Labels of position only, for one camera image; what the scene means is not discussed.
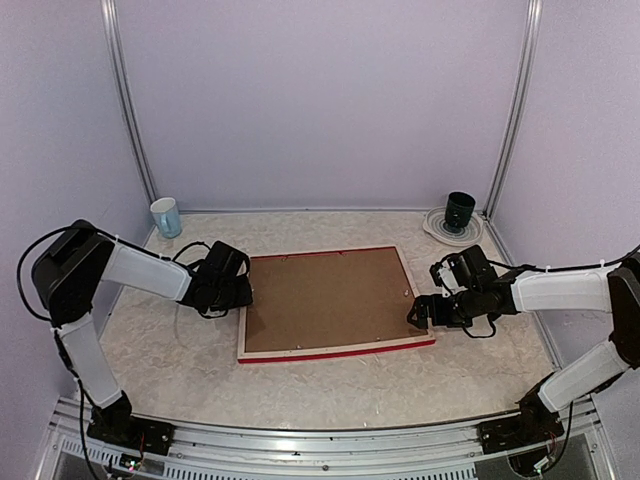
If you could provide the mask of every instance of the blue cup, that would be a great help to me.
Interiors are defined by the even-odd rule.
[[[175,238],[182,233],[180,212],[175,198],[160,198],[153,202],[149,209],[160,235],[164,238]]]

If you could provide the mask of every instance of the purple wall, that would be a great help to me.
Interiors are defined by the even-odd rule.
[[[526,7],[119,3],[161,194],[188,209],[424,208],[458,188],[482,203]]]
[[[518,262],[612,259],[640,242],[640,4],[546,2],[523,124],[496,216]],[[565,362],[605,315],[545,315]],[[621,478],[640,478],[640,377],[597,395]]]
[[[150,228],[108,58],[100,2],[3,3],[2,478],[27,476],[59,394],[73,387],[48,325],[31,318],[18,298],[18,257],[43,233],[79,217],[134,241]],[[106,289],[98,297],[99,321],[115,293]]]

